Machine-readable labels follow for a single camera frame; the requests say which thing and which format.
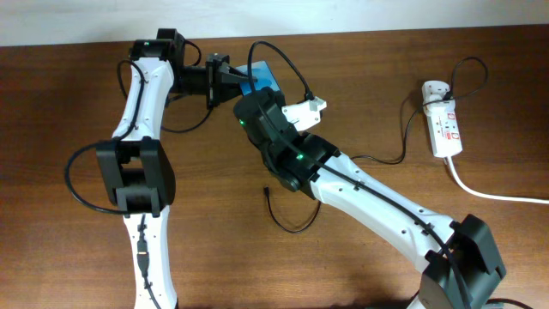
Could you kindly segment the blue Galaxy smartphone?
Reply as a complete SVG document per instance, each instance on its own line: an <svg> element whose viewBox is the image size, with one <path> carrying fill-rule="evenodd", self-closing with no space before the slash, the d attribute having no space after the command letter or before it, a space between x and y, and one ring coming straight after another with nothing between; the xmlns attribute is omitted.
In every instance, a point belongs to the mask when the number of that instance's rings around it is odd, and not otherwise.
<svg viewBox="0 0 549 309"><path fill-rule="evenodd" d="M240 73L247 75L247 65L241 65L235 68ZM269 68L266 61L254 62L251 65L251 71L256 81L254 82L256 90L261 90L262 88L271 88L274 91L280 91L280 86L276 81L272 70ZM239 84L242 95L247 95L251 93L251 88L248 80L241 82Z"/></svg>

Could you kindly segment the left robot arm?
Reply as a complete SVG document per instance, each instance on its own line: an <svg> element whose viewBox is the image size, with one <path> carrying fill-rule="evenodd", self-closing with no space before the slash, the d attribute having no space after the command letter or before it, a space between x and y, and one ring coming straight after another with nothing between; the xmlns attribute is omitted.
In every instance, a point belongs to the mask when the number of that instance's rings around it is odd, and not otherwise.
<svg viewBox="0 0 549 309"><path fill-rule="evenodd" d="M224 54L209 55L204 65L185 64L188 44L174 28L134 42L123 116L112 139L96 148L107 196L130 237L137 308L178 307L167 243L176 178L160 142L164 111L172 101L191 95L204 96L212 111L240 96L247 78Z"/></svg>

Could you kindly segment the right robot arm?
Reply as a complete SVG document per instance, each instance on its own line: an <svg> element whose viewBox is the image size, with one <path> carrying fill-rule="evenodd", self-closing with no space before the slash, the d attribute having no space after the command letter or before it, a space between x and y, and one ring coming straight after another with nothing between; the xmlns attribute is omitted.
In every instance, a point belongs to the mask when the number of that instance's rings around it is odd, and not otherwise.
<svg viewBox="0 0 549 309"><path fill-rule="evenodd" d="M326 106L318 97L289 106L282 92L263 88L241 98L233 112L285 188L347 213L413 264L421 281L412 308L484 307L506 275L487 224L412 202L309 133Z"/></svg>

